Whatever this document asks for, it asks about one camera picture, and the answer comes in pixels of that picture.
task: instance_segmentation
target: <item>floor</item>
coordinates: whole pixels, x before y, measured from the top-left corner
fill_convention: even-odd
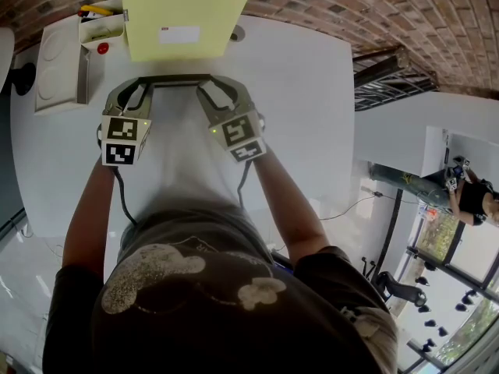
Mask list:
[[[396,190],[368,179],[367,162],[355,161],[352,166],[350,204],[381,191],[394,197]],[[341,211],[334,208],[331,198],[324,196],[310,201],[320,217],[333,217]],[[362,270],[361,258],[376,260],[384,238],[394,201],[389,198],[366,199],[337,219],[323,221],[331,244],[343,248],[352,264]],[[268,247],[281,249],[284,243],[268,210],[250,214]],[[25,234],[30,235],[24,226]],[[108,234],[104,265],[106,278],[114,268],[121,235]],[[26,238],[15,231],[0,246],[0,350],[30,367],[41,367],[46,315],[50,306],[55,275],[61,266],[63,238]],[[285,248],[281,253],[287,255]]]

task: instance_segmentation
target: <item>yellow paper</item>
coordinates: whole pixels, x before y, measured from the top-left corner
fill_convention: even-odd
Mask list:
[[[132,60],[157,61],[223,55],[247,0],[122,1]]]

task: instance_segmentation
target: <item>white label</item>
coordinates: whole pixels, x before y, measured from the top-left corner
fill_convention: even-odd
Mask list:
[[[160,44],[197,43],[199,40],[198,26],[164,26],[159,30]]]

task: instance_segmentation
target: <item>person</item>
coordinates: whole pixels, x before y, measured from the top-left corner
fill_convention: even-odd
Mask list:
[[[254,166],[293,272],[238,206],[167,210],[122,237],[103,282],[114,175],[97,161],[71,220],[43,371],[223,371],[305,365],[395,373],[384,301],[324,229],[274,152]]]
[[[471,169],[466,170],[469,182],[460,179],[456,190],[449,190],[452,213],[470,226],[479,226],[487,218],[499,225],[499,201],[486,181],[481,181]]]
[[[498,226],[499,200],[491,184],[478,179],[469,168],[465,173],[468,181],[460,178],[458,188],[450,190],[446,186],[445,170],[421,178],[380,164],[370,167],[373,180],[386,182],[412,193],[423,202],[449,209],[457,219],[470,226],[479,226],[487,219]]]

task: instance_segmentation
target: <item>brick wall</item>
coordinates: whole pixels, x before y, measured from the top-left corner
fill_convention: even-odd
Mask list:
[[[20,51],[40,40],[44,26],[96,1],[0,0],[0,26],[15,30]],[[334,35],[355,54],[404,44],[443,90],[499,90],[499,0],[249,0],[243,13]]]

